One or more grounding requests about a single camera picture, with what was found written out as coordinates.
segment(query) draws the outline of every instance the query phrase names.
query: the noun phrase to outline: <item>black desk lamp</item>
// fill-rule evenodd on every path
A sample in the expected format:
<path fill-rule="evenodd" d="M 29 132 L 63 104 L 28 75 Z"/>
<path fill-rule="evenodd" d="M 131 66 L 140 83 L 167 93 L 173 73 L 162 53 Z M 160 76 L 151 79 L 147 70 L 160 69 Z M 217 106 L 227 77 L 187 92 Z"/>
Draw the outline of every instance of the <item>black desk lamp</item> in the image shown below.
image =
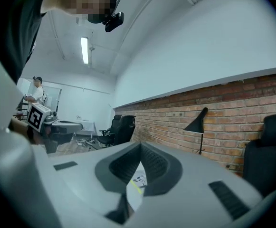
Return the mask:
<path fill-rule="evenodd" d="M 208 113 L 208 108 L 204 107 L 203 110 L 200 112 L 200 114 L 197 116 L 197 118 L 192 121 L 186 128 L 184 128 L 184 131 L 189 131 L 193 133 L 200 133 L 201 134 L 201 145 L 199 154 L 202 152 L 202 141 L 203 141 L 203 134 L 204 134 L 204 128 L 203 128 L 203 119 Z"/>

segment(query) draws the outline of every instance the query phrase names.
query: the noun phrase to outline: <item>red brick wall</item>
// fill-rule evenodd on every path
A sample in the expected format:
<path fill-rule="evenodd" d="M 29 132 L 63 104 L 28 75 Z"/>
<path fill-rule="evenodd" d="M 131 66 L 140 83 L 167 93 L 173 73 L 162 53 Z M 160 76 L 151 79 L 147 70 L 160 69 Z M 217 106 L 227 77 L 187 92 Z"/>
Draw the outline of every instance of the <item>red brick wall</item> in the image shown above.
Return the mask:
<path fill-rule="evenodd" d="M 276 114 L 276 75 L 215 85 L 116 109 L 136 116 L 133 141 L 153 141 L 196 152 L 200 134 L 183 131 L 200 111 L 204 119 L 203 156 L 242 175 L 247 142 L 259 138 L 263 119 Z"/>

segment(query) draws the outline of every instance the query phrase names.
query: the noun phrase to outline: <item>white ceiling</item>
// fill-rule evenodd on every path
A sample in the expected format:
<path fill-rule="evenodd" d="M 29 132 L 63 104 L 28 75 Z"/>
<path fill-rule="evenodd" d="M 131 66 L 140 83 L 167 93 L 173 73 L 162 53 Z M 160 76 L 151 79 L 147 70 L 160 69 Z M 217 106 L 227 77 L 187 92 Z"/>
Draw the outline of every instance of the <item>white ceiling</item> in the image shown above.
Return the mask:
<path fill-rule="evenodd" d="M 89 51 L 86 67 L 117 76 L 143 40 L 180 6 L 192 7 L 187 0 L 121 0 L 116 12 L 125 14 L 124 24 L 110 33 L 105 32 L 102 24 L 91 24 L 61 11 L 49 12 L 42 21 L 35 50 L 44 57 L 59 57 L 57 59 L 65 60 L 70 67 L 81 67 L 80 38 L 88 37 L 89 48 L 94 50 Z"/>

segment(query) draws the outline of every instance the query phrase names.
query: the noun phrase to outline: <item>white table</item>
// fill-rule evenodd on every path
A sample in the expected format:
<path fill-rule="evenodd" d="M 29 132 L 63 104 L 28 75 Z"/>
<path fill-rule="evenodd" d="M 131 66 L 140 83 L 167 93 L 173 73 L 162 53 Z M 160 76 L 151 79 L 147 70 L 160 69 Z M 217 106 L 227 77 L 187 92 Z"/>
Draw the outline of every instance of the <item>white table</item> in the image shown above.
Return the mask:
<path fill-rule="evenodd" d="M 80 120 L 76 120 L 75 122 L 83 125 L 83 129 L 80 132 L 89 132 L 90 138 L 92 138 L 92 134 L 95 132 L 95 122 L 80 121 Z"/>

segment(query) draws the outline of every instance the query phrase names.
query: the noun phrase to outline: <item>black office chair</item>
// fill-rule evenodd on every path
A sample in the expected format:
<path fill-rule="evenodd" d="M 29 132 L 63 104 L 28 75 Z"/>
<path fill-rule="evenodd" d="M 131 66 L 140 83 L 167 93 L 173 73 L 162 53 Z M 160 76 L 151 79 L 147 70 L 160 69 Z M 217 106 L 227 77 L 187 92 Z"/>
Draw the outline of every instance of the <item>black office chair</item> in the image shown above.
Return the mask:
<path fill-rule="evenodd" d="M 129 142 L 135 129 L 134 118 L 131 115 L 122 116 L 115 134 L 110 131 L 110 135 L 99 136 L 98 141 L 106 147 Z"/>
<path fill-rule="evenodd" d="M 261 138 L 247 144 L 243 178 L 264 197 L 276 190 L 276 115 L 267 116 Z"/>
<path fill-rule="evenodd" d="M 106 136 L 109 134 L 115 134 L 115 131 L 116 131 L 117 127 L 119 126 L 121 116 L 122 115 L 115 115 L 111 122 L 111 127 L 108 128 L 107 130 L 99 130 L 99 132 L 102 132 L 102 136 Z"/>

